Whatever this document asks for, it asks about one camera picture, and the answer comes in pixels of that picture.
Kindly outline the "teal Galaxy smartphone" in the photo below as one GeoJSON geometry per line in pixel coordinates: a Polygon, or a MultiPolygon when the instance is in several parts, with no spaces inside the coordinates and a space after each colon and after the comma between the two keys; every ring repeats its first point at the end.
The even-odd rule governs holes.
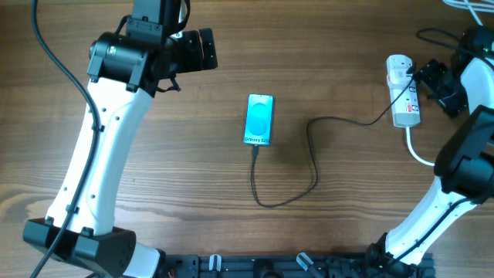
{"type": "Polygon", "coordinates": [[[274,97],[264,94],[250,94],[245,117],[245,144],[270,145],[274,97]]]}

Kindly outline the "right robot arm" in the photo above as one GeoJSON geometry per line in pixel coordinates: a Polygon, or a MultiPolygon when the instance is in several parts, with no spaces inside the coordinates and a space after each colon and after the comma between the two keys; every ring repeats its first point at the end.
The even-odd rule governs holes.
{"type": "Polygon", "coordinates": [[[419,277],[428,248],[460,216],[493,197],[493,30],[467,29],[455,47],[455,76],[465,91],[466,122],[439,151],[424,198],[396,228],[368,249],[364,277],[419,277]]]}

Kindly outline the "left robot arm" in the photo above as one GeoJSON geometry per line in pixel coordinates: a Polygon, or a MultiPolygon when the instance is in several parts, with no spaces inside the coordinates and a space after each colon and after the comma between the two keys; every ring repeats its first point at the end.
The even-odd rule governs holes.
{"type": "Polygon", "coordinates": [[[169,277],[164,251],[115,226],[117,191],[130,146],[162,80],[218,65],[210,29],[187,30],[191,4],[136,1],[113,32],[90,47],[87,106],[63,184],[22,238],[93,277],[169,277]]]}

